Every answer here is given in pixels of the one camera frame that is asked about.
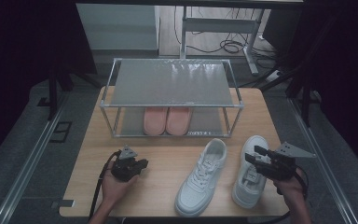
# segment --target wooden table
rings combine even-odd
[[[235,90],[230,89],[235,97]],[[74,200],[72,207],[61,207],[64,217],[87,217],[98,176],[109,156],[125,145],[138,153],[137,160],[149,160],[140,178],[129,193],[111,212],[115,217],[177,217],[175,196],[195,166],[200,153],[212,138],[145,137],[112,138],[99,107],[103,89],[95,105],[64,200]],[[218,181],[213,199],[202,217],[281,216],[288,211],[282,196],[267,181],[263,195],[252,209],[243,209],[231,199],[231,191],[240,168],[240,154],[245,141],[252,135],[265,137],[269,147],[281,142],[272,123],[263,95],[258,89],[240,89],[245,108],[227,145],[227,161]],[[97,201],[102,198],[100,192]]]

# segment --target sneaker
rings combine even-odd
[[[213,139],[206,145],[197,165],[179,189],[175,209],[182,217],[197,217],[208,206],[227,157],[226,144]]]
[[[266,186],[267,179],[256,172],[254,165],[245,160],[245,153],[248,153],[255,156],[258,161],[269,162],[268,156],[262,156],[255,152],[255,146],[269,149],[266,139],[259,135],[250,137],[242,148],[241,168],[232,190],[232,199],[243,208],[253,208]]]

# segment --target black cable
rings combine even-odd
[[[227,18],[230,13],[232,14],[233,11],[234,11],[234,7],[232,7],[232,8],[229,10],[229,12],[226,14],[225,18]]]
[[[309,188],[309,180],[308,180],[308,175],[307,173],[304,171],[303,168],[301,168],[300,166],[297,166],[297,168],[299,168],[301,170],[301,172],[304,174],[304,176],[306,177],[306,181],[304,181],[304,179],[297,173],[295,172],[295,179],[298,181],[298,183],[300,183],[302,189],[303,189],[303,196],[304,196],[304,200],[307,199],[308,197],[308,188]],[[272,220],[269,221],[264,221],[264,222],[253,222],[250,223],[248,222],[248,224],[273,224],[273,223],[277,223],[279,221],[282,221],[286,218],[290,217],[290,211],[288,211],[287,213],[285,213],[284,215],[280,216],[280,217],[276,217]]]
[[[267,58],[267,59],[271,59],[271,60],[276,60],[276,56],[271,56],[271,55],[267,55],[267,54],[261,54],[255,50],[252,49],[252,54],[254,56],[257,56],[257,57],[263,57],[263,58]]]
[[[95,187],[95,191],[94,191],[94,197],[92,198],[92,203],[91,203],[91,209],[89,210],[89,220],[92,218],[92,216],[94,215],[94,210],[95,210],[95,205],[97,203],[97,199],[98,199],[98,194],[100,193],[100,188],[101,188],[101,184],[103,183],[103,177],[104,174],[106,172],[107,167],[109,165],[109,162],[112,160],[112,158],[114,156],[116,156],[117,153],[113,153],[109,159],[107,160],[106,164],[103,166],[103,169],[101,170],[100,176],[98,178],[98,182],[97,182],[97,186]]]
[[[258,79],[253,80],[253,81],[250,81],[250,82],[245,82],[245,83],[243,83],[243,84],[240,84],[240,85],[238,86],[238,88],[242,88],[242,87],[245,87],[245,86],[247,86],[247,85],[256,83],[256,82],[258,82]]]
[[[228,16],[228,14],[232,14],[231,15],[231,18],[232,19],[237,19],[239,14],[240,14],[240,8],[238,8],[238,11],[234,17],[234,13],[235,13],[235,8],[232,8],[228,13],[227,15],[225,16],[225,18]],[[202,13],[200,12],[200,7],[199,7],[199,13],[201,15],[201,17],[203,18],[203,15]],[[251,15],[251,19],[253,17],[255,13],[255,9],[252,10],[252,15]],[[178,34],[177,34],[177,31],[176,31],[176,7],[174,8],[174,12],[173,12],[173,30],[175,32],[175,37],[176,37],[176,41],[179,43],[179,44],[182,44],[181,41],[179,41],[179,37],[178,37]],[[198,32],[198,33],[194,33],[192,32],[193,35],[199,35],[199,34],[202,34],[204,32]],[[200,52],[203,52],[203,53],[214,53],[214,52],[217,52],[219,51],[220,49],[223,49],[225,52],[227,53],[231,53],[231,54],[235,54],[235,53],[239,53],[240,51],[242,51],[245,47],[244,44],[242,44],[241,42],[239,41],[234,41],[233,38],[234,37],[231,37],[231,40],[228,40],[229,36],[232,35],[232,33],[229,33],[226,37],[225,40],[221,41],[220,42],[220,48],[219,49],[213,49],[213,50],[203,50],[203,49],[198,49],[196,47],[193,47],[193,46],[189,46],[189,45],[186,45],[187,48],[190,48],[190,49],[195,49],[195,50],[198,50]],[[242,38],[245,40],[245,44],[248,44],[247,42],[247,39],[248,39],[248,34],[246,35],[246,38],[242,35],[242,34],[236,34],[236,35],[240,35],[242,36]],[[275,53],[276,51],[273,51],[273,50],[264,50],[264,49],[257,49],[255,47],[252,47],[252,53],[256,56],[260,56],[260,57],[270,57],[271,59],[273,59],[273,57],[271,56],[268,56],[268,55],[265,55],[265,54],[260,54],[258,52],[255,52],[254,50],[258,50],[258,51],[264,51],[264,52],[273,52]]]
[[[267,68],[267,69],[272,69],[272,68],[273,68],[273,66],[272,66],[272,67],[266,67],[265,65],[261,64],[261,63],[260,63],[261,60],[270,60],[270,59],[263,59],[263,58],[256,59],[256,60],[255,60],[255,63],[256,63],[259,67]]]

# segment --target pink slipper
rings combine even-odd
[[[165,130],[172,135],[184,135],[188,131],[191,119],[191,108],[170,107]]]
[[[164,133],[168,107],[147,107],[144,116],[144,133],[160,135]]]

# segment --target power strip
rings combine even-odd
[[[280,73],[280,71],[275,70],[271,75],[269,75],[269,77],[266,78],[266,81],[271,82],[273,80],[275,80],[276,78],[278,78],[278,73]]]

